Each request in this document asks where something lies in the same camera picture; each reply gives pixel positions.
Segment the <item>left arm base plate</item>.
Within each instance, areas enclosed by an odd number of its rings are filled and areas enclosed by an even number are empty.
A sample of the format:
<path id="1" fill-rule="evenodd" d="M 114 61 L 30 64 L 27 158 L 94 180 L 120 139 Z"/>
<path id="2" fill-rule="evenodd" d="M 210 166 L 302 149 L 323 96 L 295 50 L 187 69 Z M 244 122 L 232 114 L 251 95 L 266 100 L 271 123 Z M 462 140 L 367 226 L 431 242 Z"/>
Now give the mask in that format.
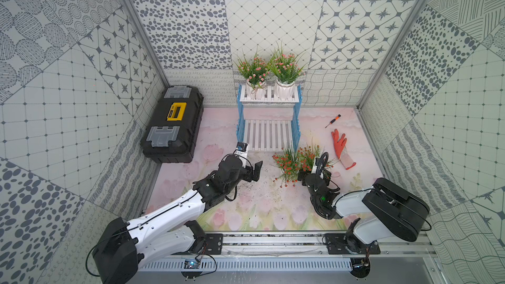
<path id="1" fill-rule="evenodd" d="M 195 236 L 193 244 L 185 253 L 220 255 L 222 253 L 223 240 L 223 234 L 205 234 Z"/>

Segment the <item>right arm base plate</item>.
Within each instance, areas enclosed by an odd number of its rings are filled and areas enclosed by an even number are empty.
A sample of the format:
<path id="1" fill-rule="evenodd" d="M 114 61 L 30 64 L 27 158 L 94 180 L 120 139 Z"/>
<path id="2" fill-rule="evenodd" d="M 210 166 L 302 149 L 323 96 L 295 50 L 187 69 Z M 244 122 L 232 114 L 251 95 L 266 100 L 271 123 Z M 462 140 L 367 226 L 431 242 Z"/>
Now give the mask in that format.
<path id="1" fill-rule="evenodd" d="M 329 255 L 379 255 L 381 253 L 375 241 L 366 245 L 354 236 L 346 234 L 324 234 L 322 243 L 326 246 Z"/>

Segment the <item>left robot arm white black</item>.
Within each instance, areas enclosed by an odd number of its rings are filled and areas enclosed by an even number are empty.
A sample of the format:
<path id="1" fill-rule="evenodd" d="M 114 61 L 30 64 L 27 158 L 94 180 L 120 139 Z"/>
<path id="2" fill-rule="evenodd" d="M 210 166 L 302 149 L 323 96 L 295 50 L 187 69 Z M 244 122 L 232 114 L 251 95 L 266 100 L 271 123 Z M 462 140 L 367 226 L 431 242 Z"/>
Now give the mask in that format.
<path id="1" fill-rule="evenodd" d="M 102 283 L 127 283 L 144 265 L 174 253 L 198 255 L 206 234 L 196 219 L 237 193 L 241 181 L 258 181 L 263 163 L 251 164 L 245 153 L 226 155 L 193 188 L 158 210 L 130 221 L 116 218 L 86 256 Z"/>

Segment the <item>pink flower pot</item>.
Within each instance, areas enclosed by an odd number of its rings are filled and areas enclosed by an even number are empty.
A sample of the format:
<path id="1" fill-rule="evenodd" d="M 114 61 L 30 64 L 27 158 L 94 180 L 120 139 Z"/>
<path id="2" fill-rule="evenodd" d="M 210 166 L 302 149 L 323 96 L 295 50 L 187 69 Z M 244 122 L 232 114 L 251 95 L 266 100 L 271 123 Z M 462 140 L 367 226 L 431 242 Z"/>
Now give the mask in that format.
<path id="1" fill-rule="evenodd" d="M 236 66 L 245 79 L 249 97 L 254 100 L 263 99 L 271 73 L 267 62 L 256 53 L 252 58 L 239 57 Z"/>
<path id="2" fill-rule="evenodd" d="M 304 75 L 300 58 L 301 55 L 286 53 L 283 46 L 278 45 L 267 63 L 267 69 L 276 78 L 276 93 L 281 100 L 287 101 L 294 96 L 296 81 Z"/>

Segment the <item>red flower pot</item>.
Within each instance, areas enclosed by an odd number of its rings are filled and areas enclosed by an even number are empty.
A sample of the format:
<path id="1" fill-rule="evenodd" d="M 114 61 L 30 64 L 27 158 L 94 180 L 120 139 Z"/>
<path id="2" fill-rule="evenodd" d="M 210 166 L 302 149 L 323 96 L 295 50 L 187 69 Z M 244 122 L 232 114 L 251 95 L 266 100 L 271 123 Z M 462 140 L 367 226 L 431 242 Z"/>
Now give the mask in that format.
<path id="1" fill-rule="evenodd" d="M 293 149 L 285 149 L 280 153 L 275 153 L 272 158 L 274 164 L 281 171 L 281 174 L 276 178 L 276 181 L 280 183 L 280 187 L 288 187 L 289 184 L 295 185 L 298 182 L 301 170 L 299 152 Z"/>
<path id="2" fill-rule="evenodd" d="M 319 145 L 299 147 L 297 151 L 299 171 L 311 172 L 316 158 L 319 158 L 322 153 L 322 148 Z"/>

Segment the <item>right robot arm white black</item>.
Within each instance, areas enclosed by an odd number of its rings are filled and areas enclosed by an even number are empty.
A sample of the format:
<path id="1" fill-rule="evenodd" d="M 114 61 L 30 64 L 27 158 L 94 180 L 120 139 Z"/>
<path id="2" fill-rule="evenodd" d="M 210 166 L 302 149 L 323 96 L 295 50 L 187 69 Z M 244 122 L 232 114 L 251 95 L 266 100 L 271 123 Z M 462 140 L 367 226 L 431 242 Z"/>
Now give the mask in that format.
<path id="1" fill-rule="evenodd" d="M 299 177 L 308 188 L 310 202 L 320 217 L 336 220 L 369 214 L 367 218 L 354 219 L 343 235 L 324 235 L 329 252 L 378 254 L 378 240 L 395 236 L 415 242 L 427 223 L 429 205 L 384 177 L 378 178 L 371 188 L 343 195 L 339 188 L 329 187 L 330 181 L 323 172 L 303 172 Z"/>

